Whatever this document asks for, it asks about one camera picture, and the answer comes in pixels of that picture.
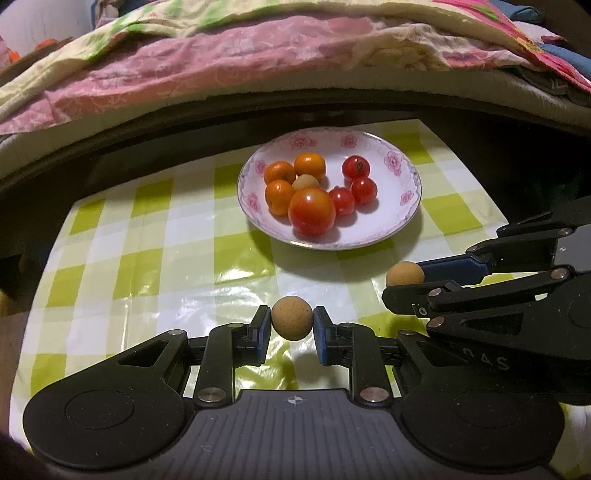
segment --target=pink blanket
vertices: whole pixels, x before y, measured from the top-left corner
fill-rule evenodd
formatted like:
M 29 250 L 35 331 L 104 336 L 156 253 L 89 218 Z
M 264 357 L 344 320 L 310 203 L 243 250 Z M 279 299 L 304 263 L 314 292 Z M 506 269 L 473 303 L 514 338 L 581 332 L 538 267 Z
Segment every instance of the pink blanket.
M 53 127 L 85 115 L 301 69 L 395 65 L 493 69 L 528 60 L 479 40 L 406 20 L 295 15 L 190 38 L 129 41 L 47 89 L 0 124 L 0 134 Z

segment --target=large red tomato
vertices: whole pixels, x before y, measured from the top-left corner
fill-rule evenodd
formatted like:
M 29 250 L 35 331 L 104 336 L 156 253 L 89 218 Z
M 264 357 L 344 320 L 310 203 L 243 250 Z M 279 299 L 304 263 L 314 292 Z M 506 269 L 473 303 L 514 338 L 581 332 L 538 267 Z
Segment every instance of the large red tomato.
M 359 155 L 351 155 L 343 162 L 341 171 L 349 181 L 369 177 L 369 162 Z
M 321 235 L 335 224 L 335 204 L 324 190 L 309 187 L 298 190 L 287 210 L 293 228 L 304 235 Z

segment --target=green checkered tablecloth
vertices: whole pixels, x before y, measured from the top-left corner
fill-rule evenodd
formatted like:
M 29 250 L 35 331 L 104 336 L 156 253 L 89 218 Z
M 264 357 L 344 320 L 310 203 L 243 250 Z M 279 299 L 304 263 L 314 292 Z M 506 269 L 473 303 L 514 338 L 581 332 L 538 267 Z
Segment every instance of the green checkered tablecloth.
M 424 331 L 415 317 L 385 310 L 385 272 L 400 260 L 459 254 L 494 236 L 505 219 L 420 121 L 358 129 L 403 150 L 423 183 L 420 211 L 410 224 L 371 247 L 309 251 L 256 230 L 236 198 L 238 173 L 256 147 L 182 164 L 77 202 L 29 316 L 12 392 L 12 435 L 25 441 L 23 409 L 47 384 L 165 330 L 202 336 L 224 323 L 248 323 L 260 304 L 273 305 L 284 295 L 324 305 L 336 323 L 359 322 L 381 336 L 402 328 Z M 237 390 L 345 387 L 348 373 L 318 364 L 312 334 L 287 342 L 273 333 L 265 365 L 239 368 L 236 379 Z M 560 459 L 562 471 L 580 463 L 575 434 L 580 429 L 563 448 L 570 457 Z

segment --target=brown ball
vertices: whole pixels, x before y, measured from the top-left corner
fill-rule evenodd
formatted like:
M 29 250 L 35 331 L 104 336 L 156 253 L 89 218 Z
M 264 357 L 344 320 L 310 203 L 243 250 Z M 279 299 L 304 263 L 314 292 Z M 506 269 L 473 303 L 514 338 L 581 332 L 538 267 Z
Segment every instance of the brown ball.
M 283 297 L 271 309 L 271 322 L 285 340 L 302 340 L 312 330 L 312 308 L 299 297 Z
M 425 272 L 413 262 L 398 262 L 386 273 L 386 286 L 423 283 Z

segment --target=orange cherry tomato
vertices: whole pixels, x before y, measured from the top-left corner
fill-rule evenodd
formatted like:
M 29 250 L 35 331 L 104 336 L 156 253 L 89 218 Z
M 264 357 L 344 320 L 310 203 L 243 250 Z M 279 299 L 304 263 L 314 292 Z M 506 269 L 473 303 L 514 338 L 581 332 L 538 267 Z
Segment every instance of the orange cherry tomato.
M 294 162 L 295 173 L 303 175 L 307 173 L 322 181 L 326 176 L 326 162 L 318 153 L 306 152 L 298 155 Z
M 295 193 L 287 215 L 299 233 L 321 235 L 335 224 L 336 209 L 328 193 L 310 187 Z
M 265 201 L 269 206 L 269 211 L 277 216 L 287 215 L 287 209 L 295 192 L 294 188 L 285 180 L 272 181 L 265 188 Z
M 275 180 L 285 180 L 290 185 L 294 183 L 296 179 L 296 170 L 286 161 L 276 161 L 272 163 L 267 168 L 265 168 L 265 173 L 263 174 L 263 178 L 265 179 L 265 184 L 269 185 L 272 181 Z

